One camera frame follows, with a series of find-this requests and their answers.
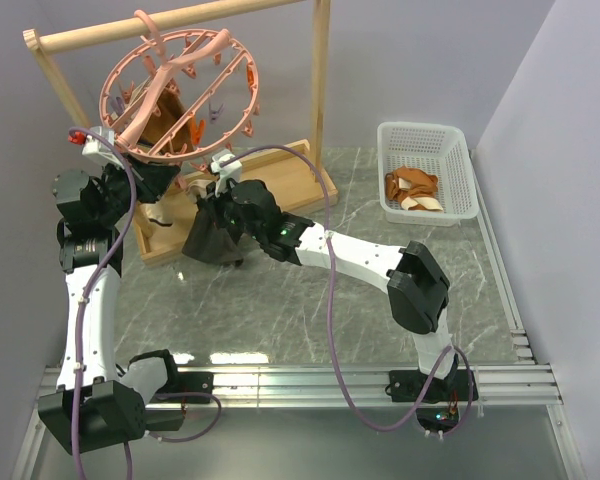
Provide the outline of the dark grey underwear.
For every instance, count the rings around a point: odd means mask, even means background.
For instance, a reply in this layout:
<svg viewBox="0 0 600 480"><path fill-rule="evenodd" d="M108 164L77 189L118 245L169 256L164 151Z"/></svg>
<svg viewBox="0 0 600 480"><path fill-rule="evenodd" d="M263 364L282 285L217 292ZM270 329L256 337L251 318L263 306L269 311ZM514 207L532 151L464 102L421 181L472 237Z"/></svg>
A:
<svg viewBox="0 0 600 480"><path fill-rule="evenodd" d="M196 203L197 212L181 252L184 256L205 264L239 267L244 261L238 248L241 232L217 228L211 215L199 205L199 200L206 196L210 184L209 180L194 180L189 185L187 194Z"/></svg>

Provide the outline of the pink round clip hanger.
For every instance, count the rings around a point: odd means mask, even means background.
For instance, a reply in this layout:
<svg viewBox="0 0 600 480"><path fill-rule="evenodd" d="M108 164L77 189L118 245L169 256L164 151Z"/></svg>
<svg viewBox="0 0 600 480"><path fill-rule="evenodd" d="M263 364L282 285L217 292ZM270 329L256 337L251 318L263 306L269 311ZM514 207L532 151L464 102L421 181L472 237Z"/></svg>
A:
<svg viewBox="0 0 600 480"><path fill-rule="evenodd" d="M110 71L99 98L100 122L115 132L116 146L145 163L187 163L200 169L205 157L231 148L235 136L252 136L253 119L260 113L260 82L251 52L226 29L163 33L145 11L134 15L147 33ZM180 98L185 113L153 147L141 146L151 115L159 114L164 89ZM188 120L194 150L161 154Z"/></svg>

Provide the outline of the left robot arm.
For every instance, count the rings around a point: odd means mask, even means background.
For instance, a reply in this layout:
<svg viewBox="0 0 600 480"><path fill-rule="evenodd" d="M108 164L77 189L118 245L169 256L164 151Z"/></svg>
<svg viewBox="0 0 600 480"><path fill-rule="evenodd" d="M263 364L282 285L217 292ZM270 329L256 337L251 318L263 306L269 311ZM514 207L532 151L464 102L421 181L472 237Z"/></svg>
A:
<svg viewBox="0 0 600 480"><path fill-rule="evenodd" d="M109 164L100 176L69 170L52 183L69 311L56 390L40 398L38 414L70 455L141 438L151 425L147 404L172 401L182 388L167 350L132 358L125 373L116 368L114 316L126 233L116 224L132 217L140 179Z"/></svg>

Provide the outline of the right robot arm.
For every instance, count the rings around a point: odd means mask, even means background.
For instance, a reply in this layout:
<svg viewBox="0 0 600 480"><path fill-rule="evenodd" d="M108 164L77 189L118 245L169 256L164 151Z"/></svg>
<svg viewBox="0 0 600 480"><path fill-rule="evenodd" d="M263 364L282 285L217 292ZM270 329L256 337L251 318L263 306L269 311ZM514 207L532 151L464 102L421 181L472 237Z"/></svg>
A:
<svg viewBox="0 0 600 480"><path fill-rule="evenodd" d="M452 348L450 281L425 245L388 246L331 232L282 211L261 180L231 180L221 193L212 183L196 204L213 227L251 237L278 262L333 268L386 294L394 321L414 339L422 391L440 400L454 390L457 355L444 351Z"/></svg>

